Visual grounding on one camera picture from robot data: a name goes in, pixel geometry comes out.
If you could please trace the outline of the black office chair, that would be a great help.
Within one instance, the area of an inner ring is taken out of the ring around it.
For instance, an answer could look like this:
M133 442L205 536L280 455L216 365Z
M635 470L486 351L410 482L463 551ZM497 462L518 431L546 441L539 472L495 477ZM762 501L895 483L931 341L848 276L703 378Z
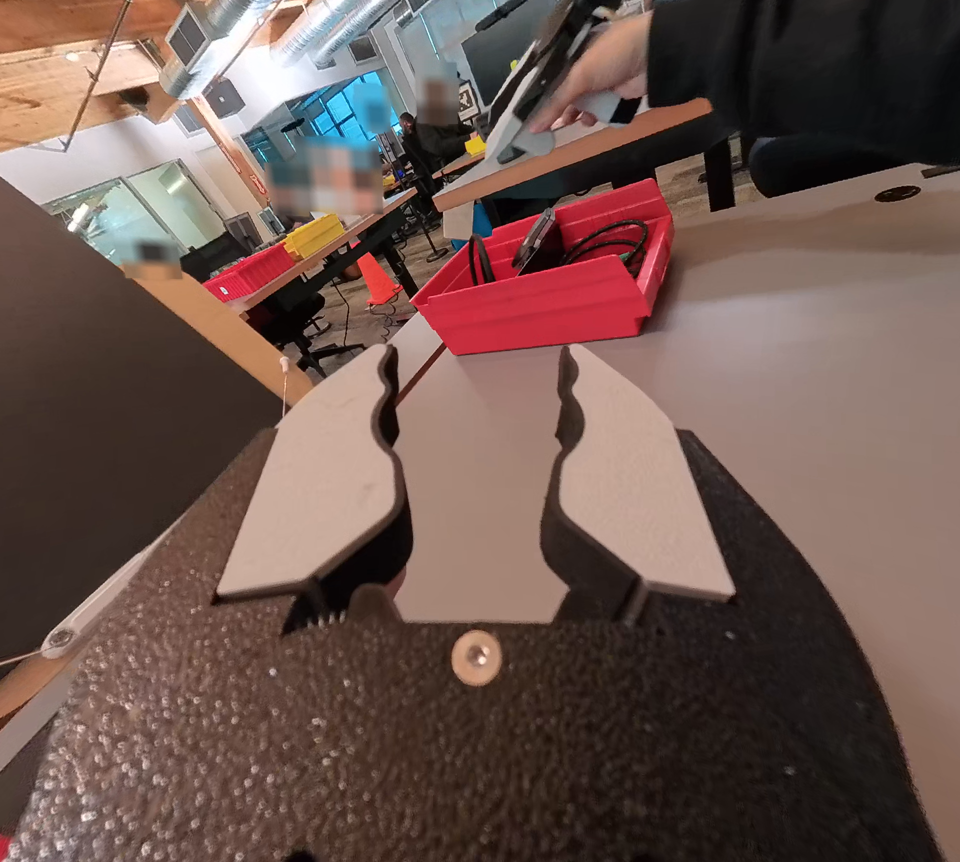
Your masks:
M364 352L363 343L330 343L315 347L323 334L320 315L326 299L315 279L301 276L271 293L246 311L249 324L281 353L289 346L298 350L296 365L303 371L313 370L319 378L327 372L321 361L335 356Z

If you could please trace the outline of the person's right forearm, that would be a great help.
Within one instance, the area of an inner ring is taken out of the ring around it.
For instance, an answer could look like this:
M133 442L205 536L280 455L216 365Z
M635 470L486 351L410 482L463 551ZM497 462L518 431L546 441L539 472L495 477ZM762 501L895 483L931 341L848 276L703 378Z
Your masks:
M957 164L959 0L669 0L653 10L647 97L708 100L755 136Z

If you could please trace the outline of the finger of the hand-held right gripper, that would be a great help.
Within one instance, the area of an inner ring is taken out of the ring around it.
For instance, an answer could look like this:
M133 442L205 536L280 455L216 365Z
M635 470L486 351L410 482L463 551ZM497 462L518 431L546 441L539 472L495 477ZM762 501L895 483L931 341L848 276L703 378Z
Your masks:
M506 166L526 157L552 153L555 136L551 130L532 133L525 125L497 125L488 135L488 161Z
M539 76L552 51L546 44L531 43L516 61L487 110L487 136L494 135L502 117L513 110L516 98L524 91L523 86L530 77L536 79Z

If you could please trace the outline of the black ceiling speaker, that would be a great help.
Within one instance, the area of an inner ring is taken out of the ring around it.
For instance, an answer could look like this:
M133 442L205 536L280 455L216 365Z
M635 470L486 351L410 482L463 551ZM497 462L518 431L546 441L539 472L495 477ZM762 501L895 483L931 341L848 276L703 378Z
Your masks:
M246 107L246 102L234 83L226 77L214 78L204 89L202 97L214 116L221 120L239 114Z

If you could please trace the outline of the grey desk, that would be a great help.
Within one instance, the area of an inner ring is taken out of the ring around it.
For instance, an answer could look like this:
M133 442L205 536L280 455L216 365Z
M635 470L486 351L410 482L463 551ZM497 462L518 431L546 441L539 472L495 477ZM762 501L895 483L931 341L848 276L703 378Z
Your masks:
M666 414L735 596L558 615L563 347L402 334L394 603L216 589L279 423L93 628L10 860L958 860L958 175L682 225L584 346Z

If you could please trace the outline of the grey office table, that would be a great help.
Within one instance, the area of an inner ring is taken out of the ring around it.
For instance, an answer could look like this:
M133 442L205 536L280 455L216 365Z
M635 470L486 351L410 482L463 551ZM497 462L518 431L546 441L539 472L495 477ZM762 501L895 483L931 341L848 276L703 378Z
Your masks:
M725 135L725 125L718 122L706 99L695 99L679 105L651 108L643 102L629 124L587 127L572 124L555 134L554 148L544 155L527 153L505 165L497 160L483 160L452 185L434 197L439 211L450 211L462 205L495 198L510 189L567 170L582 162L618 153L647 139L661 140L668 132L693 126L718 131Z
M374 230L379 231L382 229L383 232L386 233L386 223L391 220L391 217L395 213L405 208L416 195L417 191L415 189L408 189L400 195L388 198L385 202L383 212L366 215L344 232L331 239L327 244L310 253L302 260L297 261L293 268L285 270L282 274L270 280L270 282L254 292L227 301L225 305L230 311L245 318L245 314L250 309L261 304L271 295L281 291L286 285L297 279L306 279L309 273L318 268L322 268L326 260L331 256L334 257L335 261L342 261L344 265L350 266L353 264L354 256L348 259L347 256L349 253L341 253L340 250L347 247L351 252L357 250L360 256L371 253L375 247L376 233Z

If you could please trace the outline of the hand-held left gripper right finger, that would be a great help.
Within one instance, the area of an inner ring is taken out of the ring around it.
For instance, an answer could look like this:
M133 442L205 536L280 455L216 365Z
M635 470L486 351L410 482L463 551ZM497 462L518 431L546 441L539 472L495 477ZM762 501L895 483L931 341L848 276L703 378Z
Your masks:
M558 454L539 525L559 616L639 616L652 595L727 604L735 583L678 431L584 345L558 355Z

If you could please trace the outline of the yellow plastic bin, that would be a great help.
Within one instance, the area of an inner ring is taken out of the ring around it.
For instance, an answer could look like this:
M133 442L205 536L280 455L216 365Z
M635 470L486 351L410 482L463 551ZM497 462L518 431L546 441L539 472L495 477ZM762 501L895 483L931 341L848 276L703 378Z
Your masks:
M336 241L345 233L336 213L326 212L295 227L283 240L283 246L294 261L303 261Z

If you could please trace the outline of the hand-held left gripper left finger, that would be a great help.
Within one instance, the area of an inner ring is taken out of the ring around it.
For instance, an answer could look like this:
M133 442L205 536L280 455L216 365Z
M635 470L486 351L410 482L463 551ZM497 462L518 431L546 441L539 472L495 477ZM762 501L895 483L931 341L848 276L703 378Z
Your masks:
M395 450L399 353L366 349L321 381L277 424L216 598L294 595L349 604L378 587L395 603L413 552Z

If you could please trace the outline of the red plastic bin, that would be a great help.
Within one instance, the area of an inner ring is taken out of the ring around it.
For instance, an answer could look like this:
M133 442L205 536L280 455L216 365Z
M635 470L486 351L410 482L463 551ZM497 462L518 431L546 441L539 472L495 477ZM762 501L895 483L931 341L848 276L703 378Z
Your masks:
M234 302L257 292L295 264L295 257L281 242L231 264L202 285L218 301Z
M413 298L455 355L509 352L640 334L664 283L674 222L643 179L554 208L563 263L517 276L513 257L538 216L471 237Z

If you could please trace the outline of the person's right hand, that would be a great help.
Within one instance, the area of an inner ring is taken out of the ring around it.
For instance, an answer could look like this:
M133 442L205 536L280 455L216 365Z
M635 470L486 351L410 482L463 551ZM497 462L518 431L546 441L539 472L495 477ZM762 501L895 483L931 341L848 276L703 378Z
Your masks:
M650 34L654 12L611 22L592 40L563 81L544 97L527 127L532 134L557 131L574 123L592 127L598 119L579 101L588 95L613 92L640 99L647 91Z

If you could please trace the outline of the orange traffic cone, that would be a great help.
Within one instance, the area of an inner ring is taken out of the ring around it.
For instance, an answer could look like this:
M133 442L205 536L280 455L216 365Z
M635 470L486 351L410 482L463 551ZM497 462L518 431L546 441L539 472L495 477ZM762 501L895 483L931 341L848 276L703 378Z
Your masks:
M368 292L367 309L390 304L402 293L402 285L390 276L371 253L360 256L357 265Z

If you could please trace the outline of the large window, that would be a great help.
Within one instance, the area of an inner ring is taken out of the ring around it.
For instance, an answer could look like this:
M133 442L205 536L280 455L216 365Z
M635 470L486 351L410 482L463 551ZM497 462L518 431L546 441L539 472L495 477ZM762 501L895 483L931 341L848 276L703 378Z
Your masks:
M241 139L261 167L291 156L304 138L345 139L349 144L368 142L379 147L375 126L367 118L368 103L374 97L385 105L390 131L402 137L399 114L404 103L392 75L380 68L279 103Z

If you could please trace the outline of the dark blue office chair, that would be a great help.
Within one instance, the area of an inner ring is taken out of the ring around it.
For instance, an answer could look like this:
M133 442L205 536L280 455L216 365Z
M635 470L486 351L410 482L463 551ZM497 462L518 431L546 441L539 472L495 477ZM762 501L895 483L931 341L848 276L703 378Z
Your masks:
M759 137L748 157L751 181L766 198L844 182L908 163L816 133Z

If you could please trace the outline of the black wall monitor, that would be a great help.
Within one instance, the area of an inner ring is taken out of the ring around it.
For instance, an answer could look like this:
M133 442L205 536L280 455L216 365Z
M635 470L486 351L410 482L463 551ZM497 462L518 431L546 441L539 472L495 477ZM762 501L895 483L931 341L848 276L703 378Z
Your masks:
M489 25L477 28L461 47L469 79L483 109L494 102L498 91L535 41L557 0L509 0L490 16Z

